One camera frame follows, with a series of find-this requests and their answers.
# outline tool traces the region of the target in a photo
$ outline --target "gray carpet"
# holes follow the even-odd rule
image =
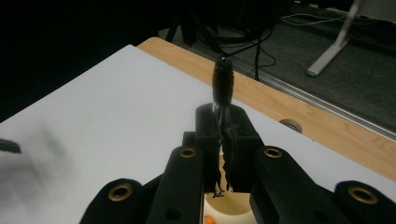
[[[308,13],[331,18],[340,16],[338,12],[301,6],[292,6],[289,13]],[[285,20],[294,23],[315,21],[311,17]],[[342,21],[297,26],[279,20],[271,36],[262,43],[262,49],[275,58],[276,63],[273,64],[274,60],[261,51],[260,71],[345,111],[353,117],[352,120],[363,126],[372,124],[377,128],[375,131],[382,130],[393,137],[396,133],[396,45],[392,41],[396,41],[396,26],[391,24],[391,29],[387,30],[381,21],[357,20],[356,23],[345,48],[318,77],[309,77],[306,70],[334,42]],[[240,35],[239,31],[229,27],[219,25],[218,28],[217,35]],[[165,34],[166,30],[160,31],[160,36]],[[205,39],[199,33],[197,35],[197,43],[186,46],[178,31],[173,43],[213,60],[216,54],[205,43]],[[234,52],[249,44],[251,43],[220,43],[220,46],[226,52]],[[252,76],[255,55],[256,48],[234,55],[233,59],[243,64],[235,70],[239,69],[245,75]]]

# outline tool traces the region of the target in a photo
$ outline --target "metal leg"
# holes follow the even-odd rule
[[[326,67],[326,65],[341,51],[347,44],[347,32],[349,31],[352,22],[355,20],[356,15],[359,13],[361,3],[363,0],[355,0],[350,7],[344,25],[337,36],[335,42],[308,68],[306,73],[310,77],[317,77],[319,73]]]

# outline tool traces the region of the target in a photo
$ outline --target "orange object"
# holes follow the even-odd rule
[[[204,224],[216,224],[216,220],[212,216],[204,216]]]

